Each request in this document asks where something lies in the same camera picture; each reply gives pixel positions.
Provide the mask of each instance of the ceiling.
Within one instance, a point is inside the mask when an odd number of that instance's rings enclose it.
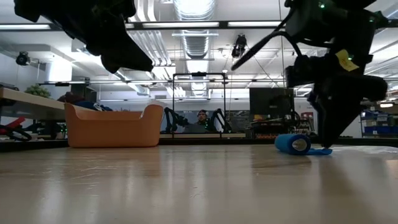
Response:
[[[378,0],[368,7],[372,11],[385,11],[394,4],[398,9],[398,4],[395,0]],[[283,7],[283,1],[276,0],[216,0],[216,9],[213,20],[281,20],[288,10]],[[155,16],[158,21],[174,21],[175,13],[173,4],[167,0],[155,0]],[[0,0],[0,23],[28,23],[29,21],[14,15],[13,0]],[[39,22],[48,22],[44,18],[40,18]],[[180,30],[162,30],[161,35],[166,46],[166,49],[173,62],[178,62],[184,58],[181,37],[173,37],[173,33],[179,33]],[[295,55],[293,55],[292,46],[281,38],[272,39],[257,55],[256,58],[250,59],[241,68],[231,73],[230,68],[233,60],[230,55],[231,46],[234,44],[238,34],[245,34],[248,40],[248,47],[250,48],[264,36],[270,34],[270,29],[256,29],[256,30],[213,30],[212,32],[218,34],[212,37],[210,41],[211,54],[209,61],[209,72],[221,72],[224,69],[228,70],[229,78],[250,79],[250,78],[282,78],[284,67],[294,63]],[[375,52],[391,43],[397,42],[398,29],[386,29],[377,34],[374,38],[371,52]],[[72,50],[72,40],[63,32],[0,32],[0,46],[20,45],[20,44],[47,44],[63,52],[68,57],[73,58],[73,63],[76,63],[84,70],[80,72],[77,70],[73,73],[76,77],[90,77],[92,80],[107,80],[115,79],[110,75],[97,60],[87,60],[85,55],[82,55],[76,50]],[[310,47],[299,44],[304,54],[314,54],[319,48]],[[16,55],[17,52],[3,53]],[[373,62],[368,65],[367,71],[376,70],[370,75],[377,75],[380,77],[398,78],[398,59],[389,60],[398,56],[398,43],[390,46],[374,54]],[[125,70],[123,72],[131,79],[148,79],[149,77],[144,73]],[[249,83],[234,83],[229,87],[246,88]],[[269,86],[272,83],[252,83],[250,86]],[[93,88],[99,89],[99,85],[93,85]],[[161,86],[152,86],[158,90]],[[210,85],[209,88],[220,88],[219,85]],[[102,85],[102,91],[129,91],[128,86]]]

